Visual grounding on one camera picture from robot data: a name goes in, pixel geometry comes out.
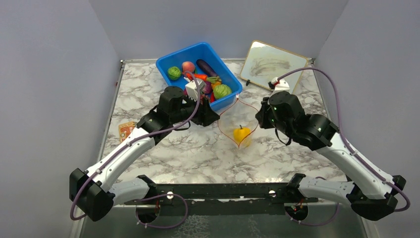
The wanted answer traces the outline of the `green artichoke toy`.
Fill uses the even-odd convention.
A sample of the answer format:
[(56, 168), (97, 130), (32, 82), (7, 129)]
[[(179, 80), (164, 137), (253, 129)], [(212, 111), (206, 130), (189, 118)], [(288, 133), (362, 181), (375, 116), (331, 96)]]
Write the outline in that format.
[(182, 71), (176, 66), (172, 66), (167, 70), (167, 74), (170, 80), (178, 80), (182, 76)]

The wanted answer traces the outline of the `purple onion toy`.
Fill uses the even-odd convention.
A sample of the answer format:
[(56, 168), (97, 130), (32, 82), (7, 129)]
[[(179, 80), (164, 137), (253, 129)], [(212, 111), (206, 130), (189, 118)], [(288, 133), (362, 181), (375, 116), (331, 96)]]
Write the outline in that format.
[(211, 93), (212, 93), (212, 84), (211, 84), (211, 82), (209, 82), (209, 81), (204, 81), (204, 83), (205, 83), (205, 86), (204, 86), (204, 88), (202, 89), (202, 92), (203, 92), (204, 94), (211, 94)]

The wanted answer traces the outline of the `clear zip bag orange zipper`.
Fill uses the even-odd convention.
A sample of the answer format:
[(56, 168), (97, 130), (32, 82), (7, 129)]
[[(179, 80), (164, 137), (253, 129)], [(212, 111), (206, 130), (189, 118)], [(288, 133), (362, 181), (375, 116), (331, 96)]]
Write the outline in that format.
[(238, 148), (237, 144), (234, 142), (233, 130), (238, 128), (239, 125), (242, 125), (244, 127), (248, 127), (252, 131), (253, 135), (258, 126), (258, 121), (255, 118), (257, 112), (257, 108), (243, 102), (237, 94), (235, 95), (233, 104), (220, 114), (220, 119), (217, 121), (218, 129)]

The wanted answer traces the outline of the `yellow bell pepper toy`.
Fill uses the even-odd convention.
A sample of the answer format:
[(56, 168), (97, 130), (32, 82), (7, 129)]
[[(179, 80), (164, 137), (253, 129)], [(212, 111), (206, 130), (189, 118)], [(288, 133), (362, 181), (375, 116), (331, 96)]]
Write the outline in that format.
[(248, 127), (239, 125), (238, 128), (233, 130), (234, 142), (237, 144), (238, 148), (245, 148), (251, 145), (252, 131)]

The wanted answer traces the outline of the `green cabbage toy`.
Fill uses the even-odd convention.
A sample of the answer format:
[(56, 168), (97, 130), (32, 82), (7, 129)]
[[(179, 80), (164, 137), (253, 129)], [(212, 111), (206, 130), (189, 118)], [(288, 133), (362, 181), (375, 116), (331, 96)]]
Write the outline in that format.
[(216, 100), (226, 97), (232, 93), (232, 90), (229, 86), (225, 84), (217, 85), (213, 88), (213, 95)]

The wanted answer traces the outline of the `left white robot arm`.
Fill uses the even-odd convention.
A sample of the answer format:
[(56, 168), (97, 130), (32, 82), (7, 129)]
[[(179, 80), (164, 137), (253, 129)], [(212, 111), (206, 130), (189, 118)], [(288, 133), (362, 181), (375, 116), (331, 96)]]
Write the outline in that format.
[(70, 174), (70, 218), (76, 221), (88, 216), (98, 221), (114, 205), (133, 199), (151, 203), (156, 191), (144, 179), (116, 185), (117, 178), (172, 131), (183, 130), (183, 125), (192, 122), (209, 126), (219, 118), (199, 87), (188, 86), (186, 90), (166, 87), (158, 104), (142, 116), (127, 139), (96, 164), (84, 171), (75, 169)]

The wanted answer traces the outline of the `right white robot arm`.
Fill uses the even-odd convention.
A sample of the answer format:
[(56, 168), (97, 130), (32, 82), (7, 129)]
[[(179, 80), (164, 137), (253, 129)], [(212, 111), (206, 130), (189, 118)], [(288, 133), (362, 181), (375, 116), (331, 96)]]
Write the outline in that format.
[(336, 126), (320, 114), (306, 114), (297, 96), (277, 92), (261, 101), (256, 113), (260, 128), (283, 133), (296, 142), (324, 156), (335, 164), (350, 181), (327, 181), (305, 174), (295, 174), (288, 182), (286, 196), (297, 202), (302, 198), (320, 198), (349, 205), (359, 216), (378, 221), (397, 211), (396, 194), (406, 180), (392, 176), (350, 150)]

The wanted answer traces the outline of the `red chili toy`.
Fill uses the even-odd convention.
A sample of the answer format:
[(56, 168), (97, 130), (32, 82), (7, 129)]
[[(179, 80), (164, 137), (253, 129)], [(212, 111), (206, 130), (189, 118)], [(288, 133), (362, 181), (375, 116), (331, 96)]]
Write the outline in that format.
[(210, 102), (213, 103), (215, 101), (216, 101), (216, 99), (215, 99), (214, 93), (211, 93), (211, 95), (210, 95)]

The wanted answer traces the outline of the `orange carrot toy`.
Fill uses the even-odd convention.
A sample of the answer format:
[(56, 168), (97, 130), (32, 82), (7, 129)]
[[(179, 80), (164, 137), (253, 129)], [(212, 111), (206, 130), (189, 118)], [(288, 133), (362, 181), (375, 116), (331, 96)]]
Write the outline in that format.
[[(190, 73), (184, 73), (184, 76), (188, 78), (190, 81), (193, 81), (193, 77)], [(202, 81), (210, 82), (211, 84), (222, 82), (219, 76), (207, 76), (206, 74), (194, 74), (194, 77)]]

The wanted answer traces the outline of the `peach toy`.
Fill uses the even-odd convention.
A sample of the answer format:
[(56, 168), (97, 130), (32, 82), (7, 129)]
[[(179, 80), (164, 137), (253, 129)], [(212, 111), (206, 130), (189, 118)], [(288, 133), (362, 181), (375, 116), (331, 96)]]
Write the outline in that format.
[(185, 61), (185, 62), (182, 62), (181, 69), (182, 69), (182, 72), (186, 72), (186, 71), (195, 72), (196, 67), (194, 63), (192, 63), (191, 61)]

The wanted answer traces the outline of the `purple eggplant toy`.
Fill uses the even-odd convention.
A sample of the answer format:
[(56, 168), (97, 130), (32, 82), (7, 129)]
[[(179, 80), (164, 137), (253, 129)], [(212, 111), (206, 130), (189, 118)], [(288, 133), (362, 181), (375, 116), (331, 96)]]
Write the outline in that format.
[(203, 59), (196, 60), (196, 65), (207, 76), (210, 76), (210, 77), (217, 77), (218, 76), (218, 74), (215, 72), (215, 70), (207, 62), (205, 62)]

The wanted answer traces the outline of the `gold framed whiteboard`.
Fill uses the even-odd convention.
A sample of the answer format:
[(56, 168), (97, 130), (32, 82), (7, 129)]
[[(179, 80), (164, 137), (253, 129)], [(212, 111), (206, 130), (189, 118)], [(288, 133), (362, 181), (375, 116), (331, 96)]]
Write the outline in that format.
[(272, 93), (277, 86), (272, 82), (274, 78), (307, 66), (309, 66), (309, 58), (305, 56), (254, 40), (239, 76), (247, 84)]

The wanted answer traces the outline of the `orange card tile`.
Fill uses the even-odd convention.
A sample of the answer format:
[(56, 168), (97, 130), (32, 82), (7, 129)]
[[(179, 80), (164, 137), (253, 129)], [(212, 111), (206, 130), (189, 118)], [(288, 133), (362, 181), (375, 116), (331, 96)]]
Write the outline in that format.
[(123, 142), (129, 137), (133, 129), (136, 127), (136, 122), (129, 121), (118, 126), (119, 142)]

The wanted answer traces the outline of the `blue plastic bin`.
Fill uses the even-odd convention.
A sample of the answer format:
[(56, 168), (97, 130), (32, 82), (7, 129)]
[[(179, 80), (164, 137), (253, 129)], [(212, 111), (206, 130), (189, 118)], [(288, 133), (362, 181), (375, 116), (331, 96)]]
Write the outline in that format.
[(163, 56), (156, 61), (156, 67), (167, 85), (177, 86), (184, 90), (187, 81), (183, 77), (175, 81), (171, 80), (167, 74), (167, 70), (173, 66), (181, 68), (182, 63), (185, 61), (196, 63), (199, 59), (208, 63), (217, 75), (221, 77), (222, 83), (229, 86), (232, 90), (232, 94), (210, 104), (215, 112), (220, 113), (234, 103), (236, 95), (242, 92), (242, 84), (208, 43), (197, 43)]

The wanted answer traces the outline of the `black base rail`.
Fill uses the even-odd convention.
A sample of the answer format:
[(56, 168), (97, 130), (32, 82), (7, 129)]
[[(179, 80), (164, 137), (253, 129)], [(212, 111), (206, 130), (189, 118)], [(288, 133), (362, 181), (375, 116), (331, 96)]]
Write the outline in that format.
[(318, 201), (289, 192), (285, 182), (157, 184), (147, 196), (151, 200), (135, 198), (125, 205), (134, 205), (141, 215), (284, 215), (286, 204)]

